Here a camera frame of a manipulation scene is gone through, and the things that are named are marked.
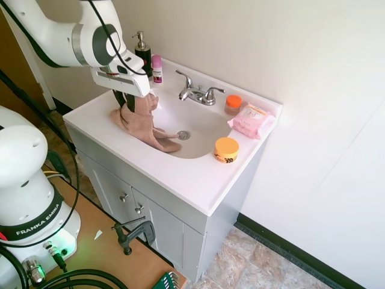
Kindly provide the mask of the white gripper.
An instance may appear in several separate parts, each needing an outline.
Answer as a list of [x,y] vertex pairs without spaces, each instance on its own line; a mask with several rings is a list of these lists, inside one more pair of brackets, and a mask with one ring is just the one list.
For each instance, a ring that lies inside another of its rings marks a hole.
[[145,97],[150,93],[150,83],[144,75],[121,75],[112,76],[99,68],[92,67],[91,75],[94,82],[102,87],[113,90],[114,97],[119,106],[125,104],[131,112],[135,112],[135,97]]

